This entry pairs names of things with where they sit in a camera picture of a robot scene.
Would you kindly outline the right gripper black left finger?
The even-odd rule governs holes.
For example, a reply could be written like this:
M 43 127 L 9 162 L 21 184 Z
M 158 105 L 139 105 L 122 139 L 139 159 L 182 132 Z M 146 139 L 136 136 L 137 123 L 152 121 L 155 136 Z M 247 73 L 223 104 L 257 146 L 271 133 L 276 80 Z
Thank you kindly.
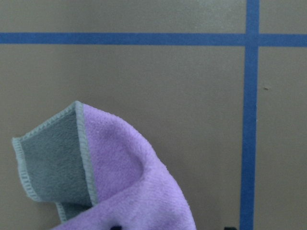
M 121 226 L 112 226 L 110 230 L 122 230 Z

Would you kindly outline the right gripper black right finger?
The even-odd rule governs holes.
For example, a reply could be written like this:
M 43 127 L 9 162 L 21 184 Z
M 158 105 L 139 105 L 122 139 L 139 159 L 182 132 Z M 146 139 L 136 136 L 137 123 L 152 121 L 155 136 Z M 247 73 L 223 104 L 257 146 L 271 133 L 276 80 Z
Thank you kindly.
M 236 227 L 226 226 L 226 227 L 224 227 L 224 230 L 236 230 Z

